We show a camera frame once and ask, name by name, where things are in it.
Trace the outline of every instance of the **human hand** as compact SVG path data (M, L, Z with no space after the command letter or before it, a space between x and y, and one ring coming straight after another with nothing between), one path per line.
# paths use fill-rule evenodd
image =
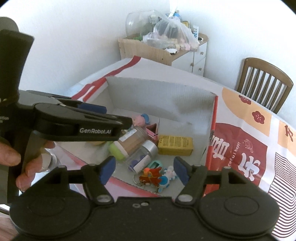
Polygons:
M45 148L52 149L55 144L52 141L47 141ZM0 142L0 164L5 166L16 166L21 161L21 156L13 148ZM21 191L27 190L35 178L35 174L42 169L42 156L31 160L25 167L25 172L19 175L16 179L16 185Z

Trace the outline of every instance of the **red flower print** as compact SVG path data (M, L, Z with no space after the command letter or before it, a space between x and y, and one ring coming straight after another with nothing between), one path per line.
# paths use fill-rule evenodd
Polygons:
M239 98L241 99L242 102L247 103L247 104L251 104L251 101L249 99L247 99L246 97L239 95Z
M252 112L252 116L254 117L254 120L260 124L264 124L264 116L261 115L261 113L259 111L255 111L255 112Z

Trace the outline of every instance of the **drawer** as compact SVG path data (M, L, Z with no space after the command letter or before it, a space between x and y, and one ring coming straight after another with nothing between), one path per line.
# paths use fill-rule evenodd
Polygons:
M196 75L203 76L204 69L205 69L205 58L203 58L198 63L194 64L193 72L192 73L193 74L196 74Z
M194 52L194 65L201 61L207 52L207 43L204 43L203 45L200 46L199 51Z
M193 52L188 52L172 62L172 67L192 73Z

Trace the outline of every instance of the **wooden cabinet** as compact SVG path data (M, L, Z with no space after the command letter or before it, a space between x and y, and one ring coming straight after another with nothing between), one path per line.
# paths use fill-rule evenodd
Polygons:
M148 46L138 40L119 39L118 43L121 59L132 58L136 55L203 76L208 37L201 33L199 33L198 36L202 38L200 41L199 51L189 52L181 50L174 55L171 55L163 49L156 49Z

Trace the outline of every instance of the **orange toy figure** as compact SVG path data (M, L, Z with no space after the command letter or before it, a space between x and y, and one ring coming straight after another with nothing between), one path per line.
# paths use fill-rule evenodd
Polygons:
M160 182L160 179L158 178L161 177L160 170L161 170L161 167L153 168L153 169L146 167L143 170L143 175L139 177L140 183L143 183L143 184L151 183L154 186L158 187Z

